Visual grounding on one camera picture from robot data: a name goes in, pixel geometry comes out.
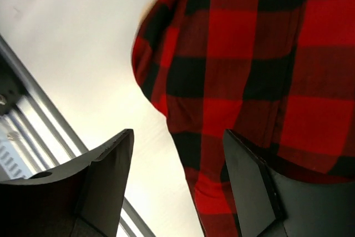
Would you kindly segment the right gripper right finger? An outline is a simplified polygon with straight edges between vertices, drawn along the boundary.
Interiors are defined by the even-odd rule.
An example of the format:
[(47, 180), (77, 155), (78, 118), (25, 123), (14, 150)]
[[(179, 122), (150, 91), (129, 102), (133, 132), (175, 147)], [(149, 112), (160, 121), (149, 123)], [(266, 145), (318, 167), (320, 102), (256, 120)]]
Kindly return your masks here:
[(223, 144), (241, 236), (354, 236), (353, 182), (290, 179), (230, 130)]

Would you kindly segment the red black plaid shirt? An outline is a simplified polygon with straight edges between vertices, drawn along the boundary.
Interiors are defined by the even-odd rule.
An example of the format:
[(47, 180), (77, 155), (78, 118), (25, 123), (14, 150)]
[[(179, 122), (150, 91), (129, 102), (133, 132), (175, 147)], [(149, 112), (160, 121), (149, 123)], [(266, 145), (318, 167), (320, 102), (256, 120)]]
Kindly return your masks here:
[(291, 178), (354, 179), (354, 0), (156, 0), (132, 66), (205, 236), (240, 234), (226, 129)]

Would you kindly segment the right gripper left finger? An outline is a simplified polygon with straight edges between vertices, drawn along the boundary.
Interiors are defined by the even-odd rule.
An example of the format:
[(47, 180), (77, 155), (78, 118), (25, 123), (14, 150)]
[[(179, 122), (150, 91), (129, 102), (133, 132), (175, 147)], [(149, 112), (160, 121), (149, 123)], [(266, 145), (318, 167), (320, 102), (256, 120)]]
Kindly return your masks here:
[(1, 183), (2, 236), (116, 236), (134, 145), (125, 129), (30, 179)]

